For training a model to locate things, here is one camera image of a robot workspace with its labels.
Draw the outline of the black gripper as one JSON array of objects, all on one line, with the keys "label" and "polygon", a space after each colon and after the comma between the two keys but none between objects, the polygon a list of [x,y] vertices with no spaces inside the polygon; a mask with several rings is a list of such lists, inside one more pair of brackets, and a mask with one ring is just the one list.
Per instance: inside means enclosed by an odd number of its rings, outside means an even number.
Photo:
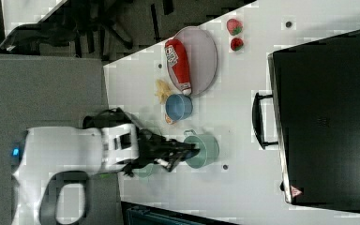
[{"label": "black gripper", "polygon": [[167,140],[149,129],[141,129],[138,133],[139,156],[136,159],[124,161],[125,167],[122,172],[130,177],[134,176],[134,170],[145,167],[150,163],[158,163],[159,159],[167,162],[165,169],[170,173],[183,161],[194,158],[200,152],[194,149],[195,143],[179,142],[175,139]]}]

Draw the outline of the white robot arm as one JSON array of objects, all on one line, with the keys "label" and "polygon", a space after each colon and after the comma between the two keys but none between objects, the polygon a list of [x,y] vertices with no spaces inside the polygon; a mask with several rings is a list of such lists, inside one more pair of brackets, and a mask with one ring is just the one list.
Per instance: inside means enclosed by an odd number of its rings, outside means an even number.
[{"label": "white robot arm", "polygon": [[89,181],[132,174],[156,163],[172,171],[200,152],[127,123],[113,127],[31,127],[12,151],[16,203],[10,225],[81,225],[90,208]]}]

